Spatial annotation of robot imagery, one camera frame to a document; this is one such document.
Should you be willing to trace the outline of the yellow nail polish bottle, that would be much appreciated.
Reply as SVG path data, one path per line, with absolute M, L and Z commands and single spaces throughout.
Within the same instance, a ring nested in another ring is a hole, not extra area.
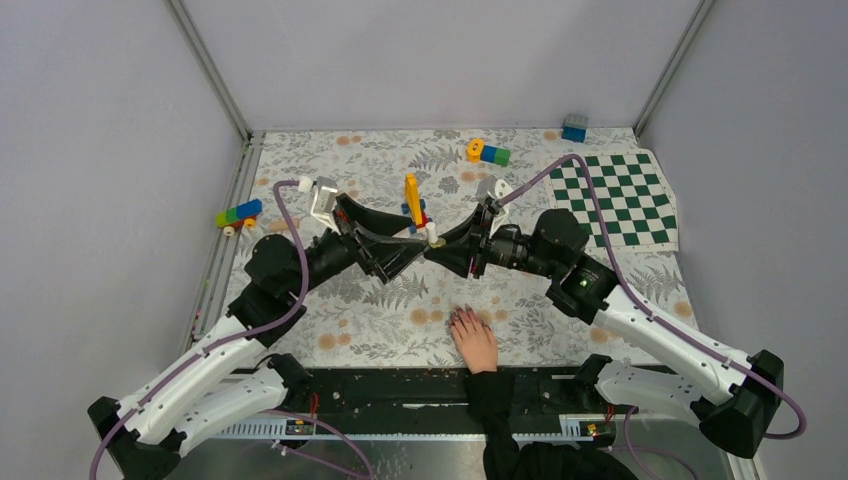
M 436 224 L 433 221 L 426 224 L 425 231 L 431 249 L 442 248 L 446 244 L 446 240 L 439 236 Z

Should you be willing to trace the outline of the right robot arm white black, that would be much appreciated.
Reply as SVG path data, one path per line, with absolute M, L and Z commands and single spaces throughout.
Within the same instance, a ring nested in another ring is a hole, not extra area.
M 654 410 L 696 426 L 737 457 L 757 453 L 782 400 L 784 362 L 768 350 L 749 354 L 668 319 L 664 311 L 585 254 L 587 232 L 567 209 L 548 209 L 531 234 L 497 226 L 479 205 L 425 258 L 466 278 L 494 265 L 549 279 L 545 293 L 564 315 L 621 336 L 670 368 L 665 374 L 600 355 L 573 386 L 575 402 L 597 412 L 609 402 Z

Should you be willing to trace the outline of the person's hand dark nails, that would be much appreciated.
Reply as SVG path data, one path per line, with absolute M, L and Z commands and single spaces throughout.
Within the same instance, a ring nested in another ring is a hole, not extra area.
M 496 372 L 498 346 L 491 328 L 470 307 L 457 307 L 450 315 L 450 332 L 471 374 Z

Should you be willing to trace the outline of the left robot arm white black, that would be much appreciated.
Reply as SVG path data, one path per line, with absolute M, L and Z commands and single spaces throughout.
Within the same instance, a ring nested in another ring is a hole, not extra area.
M 269 234 L 245 266 L 247 286 L 211 330 L 159 376 L 122 399 L 101 397 L 88 408 L 100 436 L 89 467 L 96 478 L 110 456 L 126 479 L 164 479 L 201 443 L 256 413 L 304 407 L 310 376 L 289 354 L 235 385 L 220 383 L 238 365 L 267 351 L 305 314 L 305 297 L 358 265 L 388 282 L 429 247 L 402 238 L 410 219 L 336 197 L 324 233 L 304 246 L 299 234 Z

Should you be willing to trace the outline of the black sleeved forearm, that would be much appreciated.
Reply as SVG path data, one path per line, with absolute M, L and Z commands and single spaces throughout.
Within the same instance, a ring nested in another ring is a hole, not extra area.
M 464 381 L 468 413 L 486 435 L 483 466 L 488 479 L 633 479 L 609 454 L 589 448 L 534 442 L 522 447 L 509 424 L 515 379 L 508 372 L 476 373 Z

